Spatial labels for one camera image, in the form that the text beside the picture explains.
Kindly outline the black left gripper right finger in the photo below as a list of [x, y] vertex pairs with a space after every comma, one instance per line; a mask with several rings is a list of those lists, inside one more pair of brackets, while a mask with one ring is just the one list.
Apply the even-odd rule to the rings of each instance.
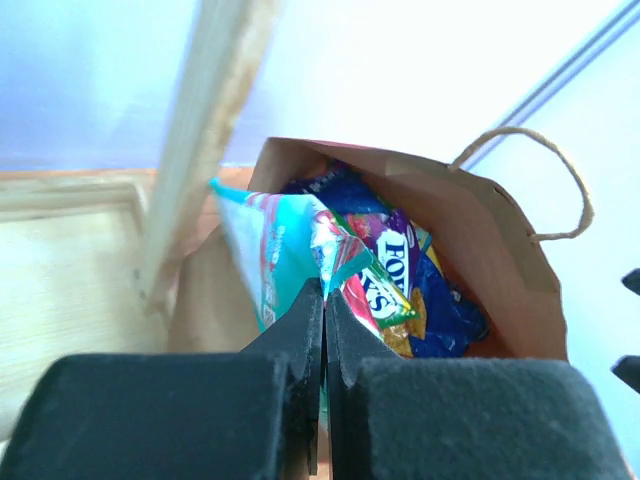
[[586, 379], [531, 359], [405, 360], [326, 304], [332, 474], [337, 479], [627, 479]]

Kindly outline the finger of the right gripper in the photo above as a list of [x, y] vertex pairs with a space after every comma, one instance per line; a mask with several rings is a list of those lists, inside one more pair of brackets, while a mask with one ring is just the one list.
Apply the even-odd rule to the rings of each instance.
[[635, 268], [627, 273], [621, 279], [621, 283], [631, 292], [640, 293], [640, 269]]
[[612, 367], [613, 374], [633, 389], [640, 393], [640, 356], [625, 355]]

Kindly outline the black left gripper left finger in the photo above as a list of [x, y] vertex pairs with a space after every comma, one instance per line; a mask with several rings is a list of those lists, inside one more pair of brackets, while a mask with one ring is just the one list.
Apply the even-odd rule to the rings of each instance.
[[305, 479], [316, 464], [323, 298], [237, 353], [83, 354], [24, 406], [5, 479]]

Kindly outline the green Fox's candy packet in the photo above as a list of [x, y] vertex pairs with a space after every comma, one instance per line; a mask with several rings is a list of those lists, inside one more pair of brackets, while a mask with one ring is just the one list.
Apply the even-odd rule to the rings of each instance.
[[371, 254], [360, 253], [341, 267], [341, 292], [355, 317], [374, 334], [418, 317], [391, 276]]

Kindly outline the teal snack packet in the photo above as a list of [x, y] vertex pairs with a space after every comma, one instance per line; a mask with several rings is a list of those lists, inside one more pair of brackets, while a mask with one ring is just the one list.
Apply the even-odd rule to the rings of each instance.
[[321, 297], [374, 260], [364, 243], [311, 194], [252, 192], [210, 181], [232, 258], [264, 331], [283, 317], [309, 279]]

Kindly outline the purple Fox's candy packet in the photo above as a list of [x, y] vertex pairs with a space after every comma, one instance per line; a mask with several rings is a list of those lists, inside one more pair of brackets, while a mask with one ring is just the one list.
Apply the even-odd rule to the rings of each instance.
[[389, 213], [347, 214], [345, 218], [409, 299], [416, 276], [419, 247], [415, 229], [407, 215], [400, 209], [392, 209]]

